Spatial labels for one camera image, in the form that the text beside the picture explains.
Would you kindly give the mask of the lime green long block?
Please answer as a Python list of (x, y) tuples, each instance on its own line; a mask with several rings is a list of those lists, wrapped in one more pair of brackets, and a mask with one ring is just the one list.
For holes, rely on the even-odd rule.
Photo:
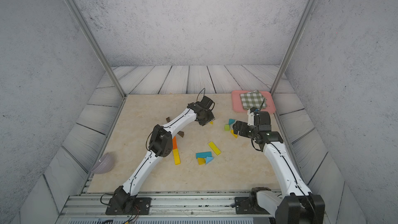
[(221, 150), (216, 146), (214, 142), (209, 142), (208, 146), (211, 148), (211, 150), (218, 156), (221, 154)]

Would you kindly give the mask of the yellow triangle wooden block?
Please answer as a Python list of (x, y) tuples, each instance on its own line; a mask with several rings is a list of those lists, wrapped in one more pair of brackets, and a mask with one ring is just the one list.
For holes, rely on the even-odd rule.
[(231, 134), (232, 134), (236, 139), (238, 138), (238, 135), (235, 134), (233, 130), (230, 130), (230, 132), (231, 132)]

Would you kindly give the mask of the teal long wooden block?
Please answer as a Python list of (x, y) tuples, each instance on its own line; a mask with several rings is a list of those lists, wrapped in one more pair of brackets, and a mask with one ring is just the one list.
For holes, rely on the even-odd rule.
[(204, 158), (206, 159), (207, 157), (212, 157), (212, 152), (211, 151), (207, 151), (207, 152), (198, 152), (196, 153), (196, 158)]

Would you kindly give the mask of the orange long wooden block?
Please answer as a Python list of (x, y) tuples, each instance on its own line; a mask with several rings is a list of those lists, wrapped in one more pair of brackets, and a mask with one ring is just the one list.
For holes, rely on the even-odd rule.
[(177, 149), (178, 147), (177, 147), (177, 137), (175, 136), (175, 137), (173, 137), (173, 150), (174, 149)]

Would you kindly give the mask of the light blue triangle block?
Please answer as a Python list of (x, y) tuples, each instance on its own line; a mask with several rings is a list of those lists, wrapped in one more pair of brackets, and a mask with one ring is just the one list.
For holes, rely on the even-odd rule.
[(206, 157), (205, 158), (205, 164), (209, 164), (211, 161), (213, 161), (214, 157)]

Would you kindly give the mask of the yellow long wooden block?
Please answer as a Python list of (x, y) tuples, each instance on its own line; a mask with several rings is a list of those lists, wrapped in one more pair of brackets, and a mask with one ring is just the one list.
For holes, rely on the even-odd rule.
[(174, 164), (179, 165), (181, 164), (180, 156), (179, 156), (179, 150), (173, 149), (173, 158), (174, 158)]

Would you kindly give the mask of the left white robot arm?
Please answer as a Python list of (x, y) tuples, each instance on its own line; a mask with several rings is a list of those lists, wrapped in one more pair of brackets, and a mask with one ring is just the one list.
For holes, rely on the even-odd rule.
[(189, 103), (180, 115), (167, 124), (156, 125), (148, 136), (149, 144), (144, 159), (129, 179), (114, 191), (109, 205), (126, 208), (128, 204), (134, 203), (154, 167), (172, 152), (175, 135), (192, 122), (196, 121), (201, 126), (212, 122), (215, 119), (212, 113), (214, 106), (214, 101), (205, 96), (200, 102)]

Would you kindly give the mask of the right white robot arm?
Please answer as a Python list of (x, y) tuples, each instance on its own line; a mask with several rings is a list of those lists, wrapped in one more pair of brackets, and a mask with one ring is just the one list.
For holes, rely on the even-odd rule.
[(255, 187), (249, 197), (236, 198), (232, 208), (238, 214), (253, 213), (272, 215), (272, 224), (322, 224), (325, 203), (320, 195), (314, 195), (300, 177), (289, 157), (287, 146), (279, 132), (272, 131), (268, 112), (251, 108), (248, 121), (236, 121), (233, 132), (249, 138), (256, 151), (269, 160), (280, 185), (277, 196), (267, 187)]

